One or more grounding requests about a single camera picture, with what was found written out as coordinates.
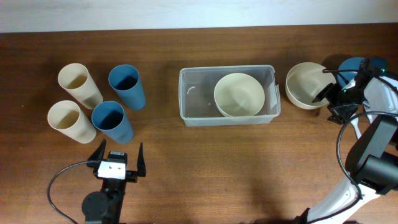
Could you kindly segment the cream bowl back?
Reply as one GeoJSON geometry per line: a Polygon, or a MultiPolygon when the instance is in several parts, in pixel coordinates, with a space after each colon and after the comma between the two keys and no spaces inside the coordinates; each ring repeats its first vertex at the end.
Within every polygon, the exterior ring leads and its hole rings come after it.
{"type": "Polygon", "coordinates": [[[285,81],[285,92],[288,99],[297,107],[314,110],[328,104],[327,99],[313,103],[312,101],[328,84],[335,84],[331,73],[323,73],[324,66],[303,62],[291,68],[285,81]]]}

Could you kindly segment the cream bowl front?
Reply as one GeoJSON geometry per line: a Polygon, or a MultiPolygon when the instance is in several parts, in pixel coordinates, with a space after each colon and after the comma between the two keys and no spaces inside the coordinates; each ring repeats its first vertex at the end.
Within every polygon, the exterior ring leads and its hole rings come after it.
{"type": "Polygon", "coordinates": [[[254,116],[265,103],[262,85],[245,73],[230,73],[221,78],[213,96],[218,111],[225,117],[254,116]]]}

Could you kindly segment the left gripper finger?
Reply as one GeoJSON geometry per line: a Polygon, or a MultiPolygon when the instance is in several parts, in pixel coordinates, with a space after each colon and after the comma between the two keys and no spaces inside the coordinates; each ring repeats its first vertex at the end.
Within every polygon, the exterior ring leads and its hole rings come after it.
{"type": "Polygon", "coordinates": [[[88,158],[89,161],[100,161],[103,159],[104,152],[106,148],[106,140],[102,140],[98,148],[92,153],[92,155],[88,158]]]}
{"type": "Polygon", "coordinates": [[[146,163],[144,160],[144,147],[143,143],[140,143],[139,153],[137,157],[137,176],[145,177],[146,176],[146,163]]]}

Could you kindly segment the blue bowl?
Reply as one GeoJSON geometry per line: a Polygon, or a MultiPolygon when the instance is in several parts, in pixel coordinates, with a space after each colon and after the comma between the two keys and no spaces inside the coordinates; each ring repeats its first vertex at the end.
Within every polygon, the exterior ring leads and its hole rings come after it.
{"type": "Polygon", "coordinates": [[[363,91],[369,83],[385,72],[387,61],[380,57],[353,57],[345,60],[338,68],[338,84],[341,92],[348,94],[363,91]]]}

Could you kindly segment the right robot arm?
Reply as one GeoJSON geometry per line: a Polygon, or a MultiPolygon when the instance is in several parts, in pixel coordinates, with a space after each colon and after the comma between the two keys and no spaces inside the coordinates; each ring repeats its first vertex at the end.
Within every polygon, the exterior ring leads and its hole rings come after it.
{"type": "Polygon", "coordinates": [[[327,84],[312,102],[328,101],[329,120],[340,124],[336,158],[342,181],[318,205],[307,208],[294,223],[346,223],[364,204],[397,190],[397,156],[386,152],[397,145],[397,75],[386,69],[386,60],[365,58],[346,86],[327,84]],[[346,160],[340,145],[347,126],[362,116],[373,116],[354,143],[346,160]]]}

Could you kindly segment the cream bowl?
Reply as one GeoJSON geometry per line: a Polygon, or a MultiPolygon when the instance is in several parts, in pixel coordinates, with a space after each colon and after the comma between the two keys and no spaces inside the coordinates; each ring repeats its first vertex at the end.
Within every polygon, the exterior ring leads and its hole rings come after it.
{"type": "Polygon", "coordinates": [[[297,107],[314,110],[328,104],[327,99],[313,103],[312,101],[328,84],[335,84],[331,73],[323,73],[324,66],[303,62],[291,68],[285,81],[285,92],[288,99],[297,107]]]}
{"type": "Polygon", "coordinates": [[[254,116],[265,103],[262,85],[245,73],[230,73],[221,78],[213,96],[218,111],[225,117],[254,116]]]}

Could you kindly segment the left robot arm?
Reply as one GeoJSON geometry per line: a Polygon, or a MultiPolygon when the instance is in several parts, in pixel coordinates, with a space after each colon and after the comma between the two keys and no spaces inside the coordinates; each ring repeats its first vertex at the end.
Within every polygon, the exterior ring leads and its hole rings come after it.
{"type": "Polygon", "coordinates": [[[137,157],[137,169],[127,170],[127,154],[111,151],[104,158],[106,140],[88,158],[88,167],[93,175],[102,180],[99,191],[88,194],[82,202],[81,210],[85,223],[119,223],[123,200],[128,182],[136,183],[139,177],[146,176],[144,148],[141,144],[137,157]]]}

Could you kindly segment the clear plastic container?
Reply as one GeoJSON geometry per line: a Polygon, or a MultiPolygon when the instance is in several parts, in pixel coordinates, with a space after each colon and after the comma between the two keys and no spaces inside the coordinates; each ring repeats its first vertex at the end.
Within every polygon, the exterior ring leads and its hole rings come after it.
{"type": "Polygon", "coordinates": [[[180,116],[186,126],[268,124],[281,112],[279,86],[275,84],[274,73],[271,65],[183,68],[178,87],[180,116]],[[262,86],[265,102],[254,116],[227,117],[217,108],[215,86],[230,73],[250,75],[262,86]]]}

